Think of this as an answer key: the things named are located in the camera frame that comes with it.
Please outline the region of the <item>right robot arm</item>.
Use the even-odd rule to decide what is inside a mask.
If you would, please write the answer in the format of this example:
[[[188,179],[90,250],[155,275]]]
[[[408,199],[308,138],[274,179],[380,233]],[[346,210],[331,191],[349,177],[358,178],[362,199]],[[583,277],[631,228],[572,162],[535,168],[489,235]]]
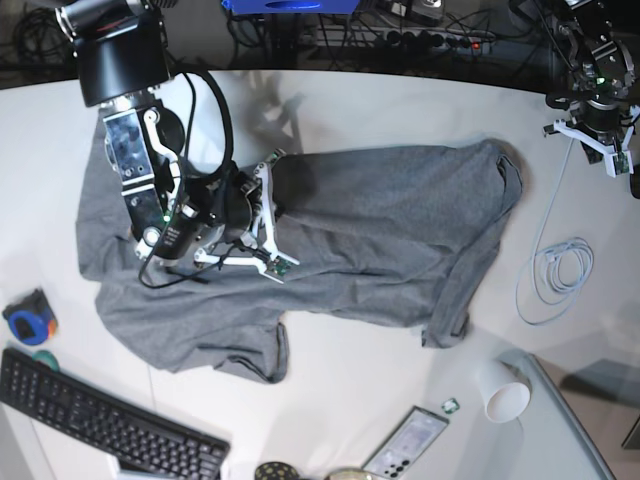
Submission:
[[[72,45],[84,102],[104,112],[105,151],[144,265],[176,265],[191,255],[197,272],[251,266],[281,281],[296,265],[278,246],[272,169],[276,151],[251,172],[234,162],[226,98],[212,75],[173,63],[155,1],[58,1],[56,21]],[[202,79],[219,107],[224,147],[218,167],[188,163],[193,125],[157,97],[181,75]]]

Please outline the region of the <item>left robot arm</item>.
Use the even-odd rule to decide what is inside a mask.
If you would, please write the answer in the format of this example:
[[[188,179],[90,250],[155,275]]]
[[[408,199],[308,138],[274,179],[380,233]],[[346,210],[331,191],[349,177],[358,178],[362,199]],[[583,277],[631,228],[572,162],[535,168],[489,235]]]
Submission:
[[[639,176],[631,140],[639,123],[639,56],[616,29],[609,1],[552,1],[554,25],[546,33],[566,66],[566,86],[545,96],[546,105],[565,116],[543,127],[582,146],[591,164],[601,163],[615,178]]]

